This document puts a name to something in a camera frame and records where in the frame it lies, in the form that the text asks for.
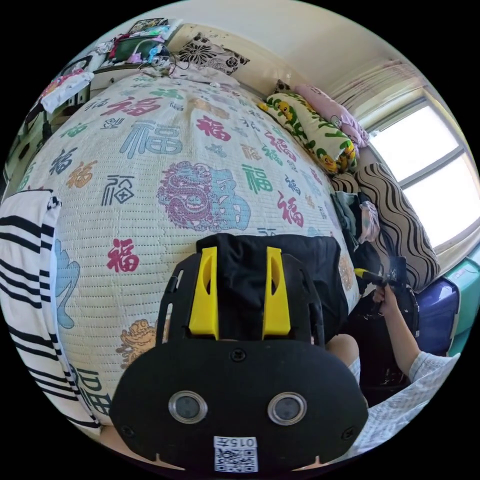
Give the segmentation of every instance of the striped pillow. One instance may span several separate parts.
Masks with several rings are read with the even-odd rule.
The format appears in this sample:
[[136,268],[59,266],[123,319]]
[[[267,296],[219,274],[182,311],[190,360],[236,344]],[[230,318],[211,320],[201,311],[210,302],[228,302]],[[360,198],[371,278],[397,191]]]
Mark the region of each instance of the striped pillow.
[[360,191],[359,184],[351,173],[340,173],[330,179],[330,183],[336,192],[346,192],[347,194],[357,194]]
[[440,265],[418,215],[380,163],[358,170],[355,179],[378,210],[382,232],[378,243],[390,256],[406,258],[408,283],[414,292],[422,291],[438,277]]

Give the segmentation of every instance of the screw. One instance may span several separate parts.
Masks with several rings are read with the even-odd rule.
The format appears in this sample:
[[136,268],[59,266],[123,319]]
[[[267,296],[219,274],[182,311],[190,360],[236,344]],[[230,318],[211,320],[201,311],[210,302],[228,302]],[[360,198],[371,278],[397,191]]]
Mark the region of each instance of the screw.
[[341,434],[341,439],[345,441],[350,440],[354,433],[355,433],[355,427],[351,426]]
[[120,430],[125,437],[131,438],[135,435],[135,432],[128,425],[122,426]]
[[241,348],[236,348],[230,353],[230,358],[234,362],[243,362],[247,358],[247,354]]

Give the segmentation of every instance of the white sleeve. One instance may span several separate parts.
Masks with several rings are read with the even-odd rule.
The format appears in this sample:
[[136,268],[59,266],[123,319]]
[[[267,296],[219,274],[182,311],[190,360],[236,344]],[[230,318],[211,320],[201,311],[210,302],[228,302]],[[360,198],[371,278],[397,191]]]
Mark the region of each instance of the white sleeve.
[[421,351],[410,367],[408,378],[411,383],[416,382],[418,379],[441,369],[452,361],[456,363],[459,356],[459,353],[453,357],[449,357],[432,355],[431,353]]

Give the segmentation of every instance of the striped towel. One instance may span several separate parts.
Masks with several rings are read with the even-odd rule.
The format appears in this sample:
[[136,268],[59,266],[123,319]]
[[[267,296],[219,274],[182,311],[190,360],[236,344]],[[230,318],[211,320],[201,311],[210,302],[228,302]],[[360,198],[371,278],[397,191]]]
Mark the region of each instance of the striped towel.
[[21,191],[0,205],[0,305],[37,385],[70,422],[98,436],[100,423],[82,398],[59,342],[52,245],[62,204],[52,194]]

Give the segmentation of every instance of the window frame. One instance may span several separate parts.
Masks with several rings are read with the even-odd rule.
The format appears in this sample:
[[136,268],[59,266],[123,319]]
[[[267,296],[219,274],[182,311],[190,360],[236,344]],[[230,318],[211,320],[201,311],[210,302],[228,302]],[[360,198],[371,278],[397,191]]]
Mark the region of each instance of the window frame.
[[[445,118],[445,115],[430,101],[425,96],[422,96],[421,98],[418,98],[417,100],[408,103],[402,108],[399,108],[397,111],[393,112],[390,115],[387,115],[385,118],[382,120],[379,120],[378,122],[374,123],[373,125],[369,126],[366,131],[369,134],[373,134],[375,131],[383,131],[386,130],[387,128],[391,127],[393,124],[396,122],[399,122],[400,120],[408,117],[409,115],[417,112],[418,110],[424,108],[424,107],[430,107],[437,115],[438,117],[442,120],[443,124],[448,128],[450,133],[453,135],[455,140],[458,143],[458,147],[452,150],[451,152],[447,153],[447,155],[443,156],[442,158],[439,158],[438,160],[434,161],[430,165],[426,166],[425,168],[422,168],[418,172],[408,176],[407,178],[403,179],[402,181],[399,181],[398,184],[400,185],[400,188],[402,190],[406,190],[409,187],[412,187],[416,183],[420,182],[421,180],[429,177],[430,175],[434,174],[438,170],[442,169],[449,163],[457,160],[459,157],[462,155],[466,155],[470,163],[474,163],[473,159],[470,155],[470,152],[467,148],[467,145],[463,141],[463,139],[459,136],[459,134],[456,132],[455,128],[451,125],[451,123],[448,121],[447,118]],[[370,143],[368,146],[373,153],[373,156],[375,157],[376,161],[380,164],[382,164],[389,172],[390,175],[395,178],[395,175],[392,173],[390,167],[388,166],[387,162],[382,158],[380,153],[375,149],[375,147]],[[461,242],[464,238],[468,237],[471,235],[473,232],[475,232],[477,229],[480,228],[480,217],[477,218],[470,226],[468,226],[465,230],[461,231],[457,235],[455,235],[453,238],[450,240],[447,240],[446,242],[437,245],[436,247],[433,248],[435,253],[440,254],[458,242]]]

